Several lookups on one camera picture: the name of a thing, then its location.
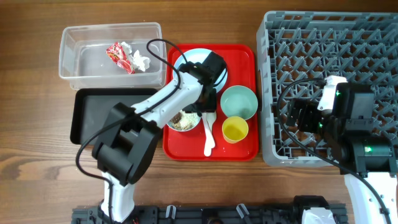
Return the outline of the white plastic spoon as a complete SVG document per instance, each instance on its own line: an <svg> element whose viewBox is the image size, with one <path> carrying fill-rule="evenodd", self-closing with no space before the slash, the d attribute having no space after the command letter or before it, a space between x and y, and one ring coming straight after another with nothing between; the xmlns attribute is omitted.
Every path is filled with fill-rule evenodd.
<svg viewBox="0 0 398 224"><path fill-rule="evenodd" d="M214 148L215 147L215 140L213 137L213 125L216 121L216 112L214 113L208 113L207 117L206 117L207 123L208 123L208 127L210 130L210 135L208 136L208 142L210 144L210 148Z"/></svg>

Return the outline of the mint green bowl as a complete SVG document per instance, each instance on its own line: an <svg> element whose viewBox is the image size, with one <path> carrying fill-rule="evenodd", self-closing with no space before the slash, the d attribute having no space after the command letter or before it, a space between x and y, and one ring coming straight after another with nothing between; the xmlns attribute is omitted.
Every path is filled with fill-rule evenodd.
<svg viewBox="0 0 398 224"><path fill-rule="evenodd" d="M257 113L258 100L256 94L250 88L235 85L223 92L220 106L227 117L239 116L248 120Z"/></svg>

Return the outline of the brown food chunk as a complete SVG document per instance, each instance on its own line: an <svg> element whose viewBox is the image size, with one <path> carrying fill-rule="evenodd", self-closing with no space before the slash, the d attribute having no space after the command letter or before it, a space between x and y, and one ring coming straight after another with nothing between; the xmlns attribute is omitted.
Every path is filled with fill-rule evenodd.
<svg viewBox="0 0 398 224"><path fill-rule="evenodd" d="M170 121L173 123L173 124L177 124L177 123L179 123L180 122L180 120L182 119L182 114L181 114L181 112L178 112Z"/></svg>

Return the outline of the yellow cup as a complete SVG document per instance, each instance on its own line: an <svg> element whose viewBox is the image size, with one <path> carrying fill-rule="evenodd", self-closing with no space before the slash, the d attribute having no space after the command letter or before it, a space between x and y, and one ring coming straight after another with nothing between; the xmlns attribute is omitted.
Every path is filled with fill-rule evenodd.
<svg viewBox="0 0 398 224"><path fill-rule="evenodd" d="M249 132L247 122L239 116L232 116L225 119L221 129L224 140L230 144L235 144L243 140Z"/></svg>

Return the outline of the light blue plate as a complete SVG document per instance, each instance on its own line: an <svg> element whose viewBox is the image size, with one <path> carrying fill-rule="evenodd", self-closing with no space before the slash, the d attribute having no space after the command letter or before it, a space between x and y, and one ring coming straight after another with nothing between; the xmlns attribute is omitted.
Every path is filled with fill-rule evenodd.
<svg viewBox="0 0 398 224"><path fill-rule="evenodd" d="M193 62L193 63L204 63L204 61L208 58L210 54L215 54L216 52L206 49L206 48L195 48L188 50L184 53L185 58L187 59L188 62ZM222 59L221 62L221 74L219 75L218 79L215 81L215 84L213 88L216 90L217 93L219 93L222 88L225 86L226 81L228 79L228 68L226 61L223 57L219 56L220 59ZM174 63L175 68L179 68L181 64L185 63L184 57L181 55L178 57L176 62Z"/></svg>

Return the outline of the white tissue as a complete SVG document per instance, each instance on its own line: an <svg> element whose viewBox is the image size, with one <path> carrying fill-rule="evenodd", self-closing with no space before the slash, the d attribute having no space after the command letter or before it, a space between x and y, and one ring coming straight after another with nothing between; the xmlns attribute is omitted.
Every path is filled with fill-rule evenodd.
<svg viewBox="0 0 398 224"><path fill-rule="evenodd" d="M126 54L127 60L130 62L132 71L135 72L139 70L141 72L145 72L150 67L150 58L142 56L139 50L135 52L132 51L132 48L129 44L122 42L121 46Z"/></svg>

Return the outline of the red snack wrapper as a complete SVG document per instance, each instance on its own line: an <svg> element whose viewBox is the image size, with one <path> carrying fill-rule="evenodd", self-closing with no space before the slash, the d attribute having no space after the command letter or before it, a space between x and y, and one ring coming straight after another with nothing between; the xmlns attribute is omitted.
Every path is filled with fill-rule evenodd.
<svg viewBox="0 0 398 224"><path fill-rule="evenodd" d="M128 74L133 74L134 69L131 62L127 58L127 55L119 42L115 42L113 45L106 49L108 57L118 66L123 68Z"/></svg>

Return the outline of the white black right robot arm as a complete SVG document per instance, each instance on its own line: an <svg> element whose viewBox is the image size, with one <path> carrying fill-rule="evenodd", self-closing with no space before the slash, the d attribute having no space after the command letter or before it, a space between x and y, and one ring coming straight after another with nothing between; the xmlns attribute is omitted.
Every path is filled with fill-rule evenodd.
<svg viewBox="0 0 398 224"><path fill-rule="evenodd" d="M316 133L331 147L332 159L345 178L356 223L397 223L397 164L388 138L373 134L374 93L368 85L324 86L321 103L294 98L282 129Z"/></svg>

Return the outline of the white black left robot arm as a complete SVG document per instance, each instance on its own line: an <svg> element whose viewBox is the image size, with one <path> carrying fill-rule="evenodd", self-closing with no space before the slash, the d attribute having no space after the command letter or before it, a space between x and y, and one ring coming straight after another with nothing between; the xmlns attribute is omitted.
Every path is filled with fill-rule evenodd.
<svg viewBox="0 0 398 224"><path fill-rule="evenodd" d="M110 223L124 222L134 210L134 185L149 168L164 126L181 110L216 109L216 89L226 70L224 61L185 62L174 78L148 99L127 106L118 103L108 114L92 151L106 196L101 205Z"/></svg>

